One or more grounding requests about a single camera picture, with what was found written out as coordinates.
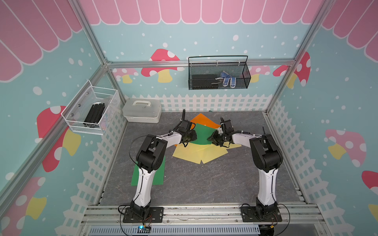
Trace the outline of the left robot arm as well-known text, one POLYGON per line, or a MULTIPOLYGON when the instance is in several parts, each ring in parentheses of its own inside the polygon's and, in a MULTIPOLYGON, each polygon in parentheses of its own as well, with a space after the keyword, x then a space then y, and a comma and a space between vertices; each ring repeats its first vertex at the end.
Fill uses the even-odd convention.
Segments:
POLYGON ((151 189, 155 173, 161 167, 165 151, 168 147, 184 144, 197 139, 196 131, 192 128, 194 123, 185 119, 186 111, 183 110, 180 122, 167 134, 146 135, 136 155, 135 163, 139 168, 137 190, 130 203, 132 214, 142 221, 151 218, 151 189))

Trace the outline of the blue white item in basket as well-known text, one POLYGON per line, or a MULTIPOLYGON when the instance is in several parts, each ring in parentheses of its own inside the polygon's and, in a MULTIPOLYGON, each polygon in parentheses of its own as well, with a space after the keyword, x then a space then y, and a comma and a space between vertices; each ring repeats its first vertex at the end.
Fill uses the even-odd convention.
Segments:
POLYGON ((221 84, 223 87, 236 88, 236 77, 231 76, 229 73, 223 71, 220 77, 215 79, 216 83, 221 84))

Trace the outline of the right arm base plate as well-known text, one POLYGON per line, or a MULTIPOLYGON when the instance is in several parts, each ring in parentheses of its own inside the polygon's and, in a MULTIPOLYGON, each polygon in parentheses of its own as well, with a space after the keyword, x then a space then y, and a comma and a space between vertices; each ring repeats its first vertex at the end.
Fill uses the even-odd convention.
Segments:
POLYGON ((268 224, 275 224, 282 222, 282 215, 279 209, 274 210, 265 216, 259 217, 255 206, 241 206, 240 207, 241 216, 243 222, 267 222, 268 224))

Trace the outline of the green paper sheet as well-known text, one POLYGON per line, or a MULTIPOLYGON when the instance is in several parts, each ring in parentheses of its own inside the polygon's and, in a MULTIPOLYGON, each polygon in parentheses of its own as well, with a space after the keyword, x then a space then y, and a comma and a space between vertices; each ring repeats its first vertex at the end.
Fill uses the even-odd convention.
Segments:
MULTIPOLYGON (((153 179, 153 185, 163 185, 164 170, 165 170, 165 157, 163 158, 161 166, 155 173, 155 176, 153 179)), ((132 175, 131 186, 137 186, 138 178, 139 178, 139 168, 137 165, 135 165, 133 175, 132 175)))
POLYGON ((191 141, 193 144, 197 145, 211 145, 212 142, 207 140, 211 137, 211 135, 216 131, 216 129, 207 127, 201 124, 196 124, 194 130, 197 135, 197 139, 195 141, 191 141))

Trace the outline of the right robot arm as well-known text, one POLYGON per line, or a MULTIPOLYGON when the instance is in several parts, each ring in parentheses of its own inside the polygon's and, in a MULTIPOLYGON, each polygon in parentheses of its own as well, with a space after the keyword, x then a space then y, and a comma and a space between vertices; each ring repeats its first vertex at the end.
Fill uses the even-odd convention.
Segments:
POLYGON ((224 143, 237 144, 251 149, 252 159, 259 173, 259 192, 256 206, 241 207, 242 213, 251 209, 258 221, 281 222, 279 204, 276 197, 276 180, 278 169, 283 162, 283 155, 271 134, 252 134, 247 131, 235 130, 231 120, 220 118, 220 127, 207 139, 216 146, 224 143))

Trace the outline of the small green circuit board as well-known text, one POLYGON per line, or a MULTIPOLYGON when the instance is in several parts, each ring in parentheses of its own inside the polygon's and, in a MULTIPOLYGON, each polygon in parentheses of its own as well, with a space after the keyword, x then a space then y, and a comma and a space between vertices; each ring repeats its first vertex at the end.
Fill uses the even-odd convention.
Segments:
POLYGON ((149 234, 151 232, 151 230, 152 230, 152 228, 149 227, 149 226, 140 225, 137 228, 137 233, 138 234, 149 234))

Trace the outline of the black box in mesh basket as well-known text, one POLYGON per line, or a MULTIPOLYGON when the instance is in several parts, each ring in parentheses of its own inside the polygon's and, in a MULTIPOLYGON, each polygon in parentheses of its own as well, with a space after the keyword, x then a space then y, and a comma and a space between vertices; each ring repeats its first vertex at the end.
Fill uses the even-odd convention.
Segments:
POLYGON ((194 74, 190 80, 190 89, 218 89, 217 78, 215 74, 194 74))

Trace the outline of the white plastic storage box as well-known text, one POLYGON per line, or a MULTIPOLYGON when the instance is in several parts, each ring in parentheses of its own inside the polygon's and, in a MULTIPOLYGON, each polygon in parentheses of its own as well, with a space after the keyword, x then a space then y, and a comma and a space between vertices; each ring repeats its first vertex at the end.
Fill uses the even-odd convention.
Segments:
POLYGON ((162 106, 156 99, 130 98, 126 101, 122 112, 130 123, 157 124, 162 106))

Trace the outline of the orange paper sheet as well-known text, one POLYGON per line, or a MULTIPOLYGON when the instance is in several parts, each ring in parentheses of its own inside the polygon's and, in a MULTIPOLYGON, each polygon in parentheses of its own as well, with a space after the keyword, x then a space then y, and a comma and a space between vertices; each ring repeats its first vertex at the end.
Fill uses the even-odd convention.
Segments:
POLYGON ((219 124, 216 124, 215 122, 213 122, 212 120, 210 120, 208 117, 206 117, 202 113, 200 113, 199 115, 197 115, 196 117, 194 117, 191 120, 191 122, 195 123, 195 124, 200 124, 200 125, 203 125, 203 126, 206 126, 206 127, 209 127, 209 128, 213 128, 213 129, 220 128, 219 124))

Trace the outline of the black item in white basket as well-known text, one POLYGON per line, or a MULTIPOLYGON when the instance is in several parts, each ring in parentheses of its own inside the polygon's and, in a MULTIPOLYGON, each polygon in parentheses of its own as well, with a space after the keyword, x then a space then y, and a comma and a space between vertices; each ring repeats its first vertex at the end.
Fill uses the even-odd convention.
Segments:
POLYGON ((98 128, 99 127, 99 121, 101 120, 101 117, 102 117, 102 114, 105 110, 105 104, 104 103, 94 103, 85 120, 84 120, 84 123, 83 125, 85 127, 89 127, 89 128, 98 128))

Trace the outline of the yellow paper sheet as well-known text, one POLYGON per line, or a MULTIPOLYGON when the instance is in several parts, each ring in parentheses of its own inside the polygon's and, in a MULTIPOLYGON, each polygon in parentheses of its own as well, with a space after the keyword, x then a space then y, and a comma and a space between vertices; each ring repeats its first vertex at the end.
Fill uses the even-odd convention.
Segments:
POLYGON ((223 147, 225 147, 226 149, 232 149, 232 148, 240 148, 242 145, 240 144, 233 144, 233 143, 230 143, 230 142, 225 142, 223 144, 223 147))
POLYGON ((226 148, 215 146, 215 145, 208 145, 206 148, 199 150, 195 153, 196 163, 206 164, 226 154, 228 154, 228 151, 226 148))
POLYGON ((199 156, 198 152, 202 151, 205 148, 207 148, 206 145, 188 143, 185 147, 184 144, 179 144, 177 145, 172 156, 182 160, 200 164, 201 157, 199 156))

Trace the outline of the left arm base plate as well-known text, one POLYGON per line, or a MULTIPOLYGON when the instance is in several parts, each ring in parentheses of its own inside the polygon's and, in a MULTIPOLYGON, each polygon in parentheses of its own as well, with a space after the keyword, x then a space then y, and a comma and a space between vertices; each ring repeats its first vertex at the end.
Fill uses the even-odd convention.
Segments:
POLYGON ((133 209, 126 207, 122 213, 123 223, 162 223, 164 208, 148 207, 147 209, 133 209))

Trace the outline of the yellow paper sheet bottom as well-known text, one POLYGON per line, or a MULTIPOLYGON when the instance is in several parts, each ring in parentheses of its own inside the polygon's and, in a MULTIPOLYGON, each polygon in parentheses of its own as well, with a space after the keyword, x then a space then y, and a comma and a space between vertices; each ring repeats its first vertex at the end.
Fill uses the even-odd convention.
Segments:
POLYGON ((206 164, 226 154, 228 154, 228 151, 226 148, 215 146, 215 145, 208 145, 206 148, 199 150, 195 153, 196 163, 206 164))

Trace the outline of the aluminium front rail frame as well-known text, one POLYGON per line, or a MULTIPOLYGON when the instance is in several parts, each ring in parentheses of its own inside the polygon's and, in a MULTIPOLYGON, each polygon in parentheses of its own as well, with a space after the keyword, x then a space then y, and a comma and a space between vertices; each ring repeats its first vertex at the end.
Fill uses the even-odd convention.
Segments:
POLYGON ((319 208, 303 202, 279 205, 282 222, 243 222, 242 204, 165 205, 162 223, 123 223, 123 206, 89 207, 78 236, 329 236, 319 208), (138 226, 152 228, 138 234, 138 226))

